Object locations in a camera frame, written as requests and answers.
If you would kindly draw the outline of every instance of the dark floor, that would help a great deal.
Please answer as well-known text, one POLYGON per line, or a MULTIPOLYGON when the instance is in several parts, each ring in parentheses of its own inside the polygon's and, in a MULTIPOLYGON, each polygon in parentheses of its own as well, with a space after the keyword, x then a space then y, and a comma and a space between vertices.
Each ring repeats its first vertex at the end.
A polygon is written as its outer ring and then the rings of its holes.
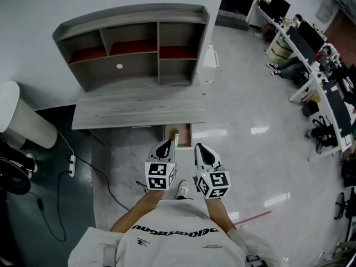
MULTIPOLYGON (((74 106, 38 112, 54 124, 65 136, 75 153, 91 161, 93 137, 89 133, 72 131, 74 106)), ((23 152, 31 152, 38 159, 38 172, 33 174, 31 192, 37 194, 44 205, 44 214, 54 234, 63 239, 57 214, 57 181, 61 171, 68 170, 67 156, 71 154, 58 135, 54 148, 46 150, 26 141, 23 152)), ((22 261, 27 267, 63 267, 71 250, 89 226, 95 226, 92 201, 92 175, 90 168, 78 162, 73 178, 63 174, 60 184, 60 213, 67 233, 64 243, 58 242, 48 230, 34 195, 8 193, 8 216, 14 240, 22 261)))

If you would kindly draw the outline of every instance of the seated person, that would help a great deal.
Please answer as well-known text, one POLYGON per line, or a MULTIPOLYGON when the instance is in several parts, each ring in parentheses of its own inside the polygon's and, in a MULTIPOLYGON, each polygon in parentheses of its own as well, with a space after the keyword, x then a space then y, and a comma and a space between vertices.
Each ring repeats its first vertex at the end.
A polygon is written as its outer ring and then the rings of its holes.
MULTIPOLYGON (((332 53, 332 49, 330 46, 323 47, 323 49, 317 53, 317 62, 320 62, 323 59, 323 52, 330 55, 332 53)), ((282 63, 279 63, 278 65, 274 65, 272 63, 267 63, 266 65, 267 67, 273 69, 271 72, 272 76, 280 75, 280 77, 289 80, 295 80, 301 73, 306 71, 304 64, 298 57, 292 57, 282 63)))
POLYGON ((340 54, 338 53, 338 51, 336 50, 336 48, 335 48, 331 43, 327 43, 326 45, 331 48, 331 53, 329 54, 329 56, 331 57, 331 59, 332 59, 333 61, 340 60, 340 54))
MULTIPOLYGON (((290 21, 290 24, 293 27, 298 27, 302 22, 302 20, 303 20, 302 16, 300 14, 297 14, 290 21)), ((276 28, 272 24, 266 24, 263 26, 260 33, 255 33, 254 35, 258 38, 264 39, 265 42, 271 42, 276 36, 276 28)))

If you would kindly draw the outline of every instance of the office desk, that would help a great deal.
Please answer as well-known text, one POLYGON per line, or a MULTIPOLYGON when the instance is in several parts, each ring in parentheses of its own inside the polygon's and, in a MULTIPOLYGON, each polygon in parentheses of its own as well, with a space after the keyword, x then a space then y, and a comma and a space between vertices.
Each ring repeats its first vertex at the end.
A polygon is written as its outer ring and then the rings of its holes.
POLYGON ((193 85, 158 85, 151 78, 128 77, 81 92, 73 130, 158 126, 206 122, 204 98, 198 79, 193 85))
POLYGON ((328 116, 328 119, 331 121, 332 125, 334 126, 334 130, 335 130, 335 134, 338 140, 338 145, 336 147, 333 147, 332 149, 328 149, 327 151, 323 152, 320 155, 316 155, 316 156, 312 156, 308 158, 309 160, 316 160, 319 159, 321 157, 324 157, 326 155, 330 155, 333 153, 338 152, 339 150, 341 150, 342 152, 344 152, 346 149, 348 149, 349 147, 351 147, 352 142, 351 142, 351 135, 348 135, 346 137, 341 137, 341 133, 340 133, 340 128, 338 126, 338 123, 336 121, 335 115, 333 113, 333 110, 330 106, 330 103, 327 99, 327 96, 322 88, 322 79, 325 79, 327 81, 327 78, 320 72, 319 68, 314 67, 313 65, 308 64, 308 60, 306 60, 304 58, 304 56, 300 53, 300 51, 297 49, 296 45, 293 43, 293 41, 289 38, 289 36, 286 34, 286 32, 288 31, 288 29, 282 28, 280 26, 280 24, 276 23, 271 17, 269 17, 265 12, 263 12, 260 7, 258 7, 257 5, 254 5, 254 12, 258 11, 269 23, 273 24, 277 30, 278 33, 275 36, 274 40, 272 41, 271 45, 267 48, 266 50, 266 54, 268 54, 273 46, 275 45, 275 43, 277 42, 277 40, 283 36, 286 40, 286 42, 288 43, 288 45, 290 46, 290 48, 294 51, 294 53, 296 54, 296 56, 298 57, 298 59, 304 64, 304 66, 306 67, 306 69, 309 72, 309 80, 306 84, 304 84, 299 90, 296 91, 295 94, 293 94, 290 98, 289 101, 292 102, 294 101, 298 96, 300 96, 310 85, 312 85, 312 83, 314 82, 317 88, 317 91, 320 95, 320 99, 321 99, 321 103, 322 105, 319 106, 321 108, 321 112, 322 115, 326 115, 328 116))
POLYGON ((272 50, 272 48, 274 47, 274 45, 276 44, 277 40, 281 37, 281 35, 285 36, 286 33, 286 29, 282 28, 280 26, 280 24, 276 23, 270 16, 268 16, 265 12, 263 12, 259 6, 257 6, 256 4, 254 4, 254 9, 253 9, 253 13, 252 15, 255 14, 255 12, 259 12, 261 16, 263 16, 270 24, 272 24, 273 26, 276 27, 276 29, 278 30, 278 33, 276 34, 276 36, 274 37, 273 41, 271 42, 270 46, 267 48, 267 50, 265 51, 266 55, 268 55, 270 53, 270 51, 272 50))

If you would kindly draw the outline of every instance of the black cable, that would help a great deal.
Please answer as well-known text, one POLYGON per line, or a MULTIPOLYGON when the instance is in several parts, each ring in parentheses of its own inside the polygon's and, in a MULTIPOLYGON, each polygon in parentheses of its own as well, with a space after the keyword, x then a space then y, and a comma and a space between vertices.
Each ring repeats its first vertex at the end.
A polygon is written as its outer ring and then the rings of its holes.
POLYGON ((50 233, 52 234, 52 236, 58 240, 59 242, 61 243, 64 243, 66 240, 67 240, 67 233, 66 233, 66 230, 65 230, 65 227, 63 226, 63 223, 62 223, 62 218, 61 218, 61 213, 60 213, 60 183, 61 183, 61 176, 63 175, 63 173, 68 173, 69 171, 65 170, 65 171, 62 171, 59 176, 58 176, 58 182, 57 182, 57 213, 58 213, 58 219, 60 221, 60 224, 61 224, 61 228, 63 230, 63 239, 59 239, 52 231, 46 217, 45 217, 45 214, 44 214, 44 207, 43 207, 43 202, 42 202, 42 199, 36 195, 35 193, 32 193, 32 192, 28 192, 29 194, 32 194, 34 196, 37 197, 37 205, 38 205, 38 208, 40 209, 41 211, 41 214, 42 214, 42 217, 43 217, 43 220, 45 221, 48 229, 50 230, 50 233))
POLYGON ((105 175, 105 173, 102 172, 102 171, 100 171, 99 169, 95 168, 94 166, 92 166, 89 162, 87 162, 87 161, 81 159, 78 155, 75 155, 75 156, 76 156, 79 160, 81 160, 81 161, 84 162, 85 164, 89 165, 91 168, 93 168, 94 170, 98 171, 99 173, 101 173, 101 174, 105 177, 106 183, 107 183, 107 189, 108 189, 110 195, 113 197, 113 199, 114 199, 120 206, 122 206, 124 209, 126 209, 126 210, 129 211, 130 209, 128 209, 127 207, 125 207, 123 204, 121 204, 121 203, 115 198, 115 196, 113 195, 113 193, 111 192, 111 190, 110 190, 110 185, 109 185, 109 179, 107 178, 107 176, 105 175))
MULTIPOLYGON (((75 152, 74 152, 74 150, 73 150, 73 148, 69 145, 68 141, 66 140, 66 138, 61 134, 60 131, 58 131, 58 132, 60 133, 60 135, 62 136, 62 138, 63 138, 64 141, 66 142, 67 146, 68 146, 68 147, 70 148, 70 150, 73 152, 72 155, 74 155, 75 157, 77 157, 79 160, 81 160, 81 161, 84 162, 85 164, 89 165, 92 169, 94 169, 94 170, 98 171, 99 173, 103 174, 103 176, 104 176, 105 179, 106 179, 106 182, 107 182, 107 189, 109 190, 110 195, 113 197, 113 199, 114 199, 120 206, 122 206, 124 209, 126 209, 126 210, 129 211, 130 209, 128 209, 127 207, 125 207, 123 204, 121 204, 121 203, 115 198, 115 196, 113 195, 113 193, 111 192, 110 186, 109 186, 109 179, 107 178, 107 176, 105 175, 105 173, 102 172, 102 171, 100 171, 99 169, 95 168, 95 167, 92 166, 89 162, 87 162, 87 161, 83 160, 82 158, 80 158, 78 155, 76 155, 75 152)), ((70 158, 72 155, 69 155, 69 156, 67 157, 67 161, 68 161, 69 163, 71 163, 70 160, 69 160, 69 158, 70 158)))
POLYGON ((145 194, 147 193, 147 186, 145 184, 142 184, 139 181, 136 181, 136 184, 138 184, 139 186, 142 186, 144 188, 145 194))

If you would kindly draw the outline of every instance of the power strip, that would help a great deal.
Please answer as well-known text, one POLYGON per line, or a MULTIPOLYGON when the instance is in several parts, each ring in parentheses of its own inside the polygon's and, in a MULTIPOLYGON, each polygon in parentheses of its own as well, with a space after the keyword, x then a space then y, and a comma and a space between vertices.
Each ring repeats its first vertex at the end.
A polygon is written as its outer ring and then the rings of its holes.
POLYGON ((69 175, 70 177, 74 177, 76 173, 76 162, 77 162, 77 156, 72 155, 70 162, 69 162, 69 175))

